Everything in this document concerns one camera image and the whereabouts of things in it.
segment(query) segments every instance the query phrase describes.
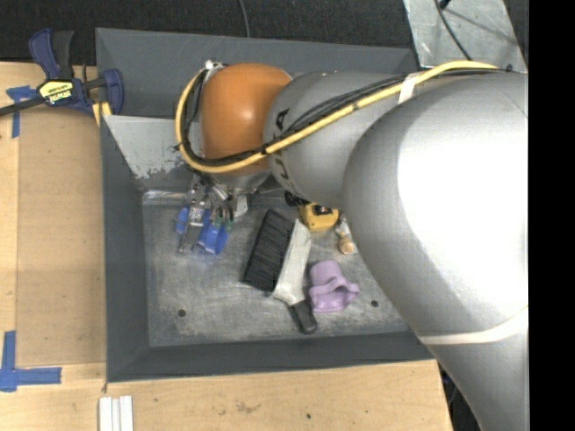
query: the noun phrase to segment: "purple toy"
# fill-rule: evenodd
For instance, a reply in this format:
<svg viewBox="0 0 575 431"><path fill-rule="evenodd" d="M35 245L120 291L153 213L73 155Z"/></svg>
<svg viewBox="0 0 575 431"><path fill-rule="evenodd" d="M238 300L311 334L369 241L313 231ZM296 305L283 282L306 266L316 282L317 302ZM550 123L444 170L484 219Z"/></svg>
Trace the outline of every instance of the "purple toy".
<svg viewBox="0 0 575 431"><path fill-rule="evenodd" d="M343 277L338 262L334 260L316 263L309 274L312 277L309 296L314 312L338 312L358 296L359 286Z"/></svg>

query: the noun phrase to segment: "black floor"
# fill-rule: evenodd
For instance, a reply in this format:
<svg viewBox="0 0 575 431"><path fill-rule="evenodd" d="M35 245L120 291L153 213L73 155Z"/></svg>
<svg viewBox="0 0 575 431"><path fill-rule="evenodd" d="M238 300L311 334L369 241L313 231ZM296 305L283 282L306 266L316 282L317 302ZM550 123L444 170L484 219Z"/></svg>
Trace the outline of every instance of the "black floor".
<svg viewBox="0 0 575 431"><path fill-rule="evenodd" d="M411 48L402 0L243 0L253 37ZM529 0L504 0L526 64ZM95 65L96 27L245 35L237 0L0 0L0 59L30 60L28 38L45 27L75 31L73 64ZM473 414L444 376L456 431Z"/></svg>

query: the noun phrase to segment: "small bottle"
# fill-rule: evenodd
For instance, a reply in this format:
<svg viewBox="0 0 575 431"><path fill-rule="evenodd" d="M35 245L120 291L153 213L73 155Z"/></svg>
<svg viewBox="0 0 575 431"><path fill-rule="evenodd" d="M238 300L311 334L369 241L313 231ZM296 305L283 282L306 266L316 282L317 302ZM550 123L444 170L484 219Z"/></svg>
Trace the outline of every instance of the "small bottle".
<svg viewBox="0 0 575 431"><path fill-rule="evenodd" d="M338 223L335 225L335 232L340 237L338 249L344 255L355 254L358 251L356 244L351 239L351 232L349 231L348 222L344 215L340 217Z"/></svg>

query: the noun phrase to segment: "wooden table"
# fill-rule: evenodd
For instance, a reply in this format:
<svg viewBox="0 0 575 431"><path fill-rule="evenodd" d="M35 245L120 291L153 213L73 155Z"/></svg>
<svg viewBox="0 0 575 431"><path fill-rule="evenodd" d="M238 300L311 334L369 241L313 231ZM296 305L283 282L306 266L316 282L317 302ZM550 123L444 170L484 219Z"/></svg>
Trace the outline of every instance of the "wooden table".
<svg viewBox="0 0 575 431"><path fill-rule="evenodd" d="M0 63L0 106L43 79ZM132 395L137 431L452 429L432 360L107 384L97 126L43 106L22 112L18 138L12 125L0 119L0 331L16 330L19 367L63 370L61 384L0 392L0 429L97 429L105 395Z"/></svg>

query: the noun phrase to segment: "black brush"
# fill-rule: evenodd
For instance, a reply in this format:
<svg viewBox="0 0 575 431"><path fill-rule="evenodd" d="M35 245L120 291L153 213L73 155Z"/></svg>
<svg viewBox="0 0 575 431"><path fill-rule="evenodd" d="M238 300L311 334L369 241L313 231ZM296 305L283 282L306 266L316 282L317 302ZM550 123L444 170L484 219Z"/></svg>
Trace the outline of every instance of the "black brush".
<svg viewBox="0 0 575 431"><path fill-rule="evenodd" d="M271 292L273 297L287 303L304 334L317 330L317 321L303 289L311 244L309 230L299 220L288 220L269 209L243 275L244 283Z"/></svg>

